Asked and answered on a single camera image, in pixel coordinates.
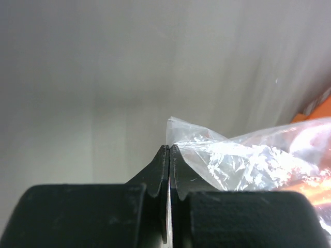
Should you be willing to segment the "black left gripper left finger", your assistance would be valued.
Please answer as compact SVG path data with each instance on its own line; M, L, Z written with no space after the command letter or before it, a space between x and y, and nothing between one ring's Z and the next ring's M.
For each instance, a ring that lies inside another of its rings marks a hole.
M10 247L161 247L167 242L167 145L124 184L41 184L9 219Z

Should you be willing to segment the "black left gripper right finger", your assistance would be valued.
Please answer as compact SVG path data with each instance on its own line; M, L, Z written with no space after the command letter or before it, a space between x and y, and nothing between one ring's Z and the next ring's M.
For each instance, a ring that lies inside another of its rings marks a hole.
M170 148L174 247L329 247L316 211L296 192L219 191Z

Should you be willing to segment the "clear orange-zip bag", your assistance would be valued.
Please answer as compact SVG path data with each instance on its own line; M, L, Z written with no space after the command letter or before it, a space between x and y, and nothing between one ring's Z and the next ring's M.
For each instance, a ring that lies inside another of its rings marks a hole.
M206 127L171 117L167 143L176 145L185 162L219 190L276 191L309 176L313 167L290 154L298 132L330 118L292 123L234 138L226 138ZM315 206L323 229L330 233L330 204Z

